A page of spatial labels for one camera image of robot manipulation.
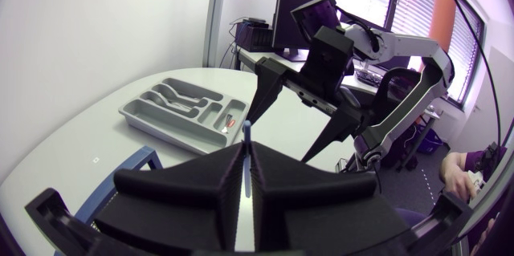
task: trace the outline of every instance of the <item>gray carpet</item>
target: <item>gray carpet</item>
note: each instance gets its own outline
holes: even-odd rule
[[[382,195],[395,208],[428,214],[439,197],[439,191],[444,187],[439,180],[439,167],[447,153],[448,149],[444,146],[432,155],[417,152],[418,167],[412,171],[404,168],[398,173],[398,164],[391,169],[380,169],[378,175]]]

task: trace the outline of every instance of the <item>person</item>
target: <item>person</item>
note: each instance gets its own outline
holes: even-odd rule
[[[470,156],[468,159],[467,152],[450,152],[443,159],[439,170],[439,178],[445,184],[444,190],[452,192],[465,202],[476,197],[475,186],[466,172],[474,161],[476,156]]]
[[[448,153],[447,156],[445,156],[443,159],[443,162],[441,163],[441,169],[439,170],[439,178],[445,184],[444,190],[453,193],[465,202],[475,198],[475,186],[471,182],[467,171],[476,172],[476,167],[479,165],[479,162],[483,158],[484,153],[487,152],[487,149],[485,151],[477,152]],[[501,147],[500,161],[505,152],[507,152],[507,149],[505,147]],[[487,182],[494,172],[494,168],[490,165],[486,165],[481,172],[483,174],[483,180]],[[482,220],[479,221],[475,227],[467,234],[469,246],[473,247],[471,250],[471,255],[477,253],[480,245],[489,234],[489,231],[491,231],[495,222],[496,215],[504,203],[504,195],[495,203],[490,211],[484,215]]]

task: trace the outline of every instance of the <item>purple sleeve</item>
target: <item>purple sleeve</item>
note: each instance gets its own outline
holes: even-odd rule
[[[501,147],[500,148],[500,161],[504,157],[505,152],[507,152],[507,148]],[[483,151],[477,151],[477,152],[469,152],[466,155],[466,164],[464,165],[464,171],[472,171],[475,172],[475,165],[478,160],[483,155]],[[483,174],[483,180],[489,181],[489,177],[492,175],[494,171],[491,170],[491,168],[485,168],[484,171],[482,171]]]
[[[475,163],[482,157],[483,151],[469,152],[466,155],[466,164],[464,165],[464,171],[475,171]]]

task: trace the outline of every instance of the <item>cutlery tray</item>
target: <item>cutlery tray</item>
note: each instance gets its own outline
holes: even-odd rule
[[[167,78],[118,111],[133,127],[203,155],[234,142],[249,107],[228,95]]]

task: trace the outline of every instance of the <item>desk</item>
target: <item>desk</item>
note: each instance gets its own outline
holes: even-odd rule
[[[75,214],[94,188],[145,144],[157,150],[164,167],[196,157],[128,126],[118,113],[118,107],[166,77],[220,91],[248,103],[257,88],[257,77],[248,72],[218,68],[167,71],[130,83],[69,120],[28,154],[0,186],[0,212],[26,254],[50,255],[54,251],[24,209],[45,188],[59,191],[70,212]],[[328,120],[328,116],[307,108],[292,91],[284,89],[252,127],[252,140],[299,160]],[[242,138],[240,132],[235,142]],[[309,164],[333,172],[339,158],[348,159],[353,152],[353,142],[348,138],[343,143],[330,144]],[[254,249],[252,203],[251,198],[244,196],[235,246],[237,250]]]
[[[249,67],[252,71],[255,71],[255,63],[259,61],[262,57],[268,57],[270,59],[274,59],[279,63],[282,63],[284,66],[291,68],[294,71],[300,71],[303,62],[293,63],[289,60],[277,55],[275,52],[249,52],[242,48],[238,48],[238,54],[235,62],[235,69],[241,69],[241,63]],[[368,84],[360,82],[355,75],[348,75],[343,78],[343,86],[353,89],[355,91],[362,91],[371,95],[377,93],[377,88],[372,87]]]

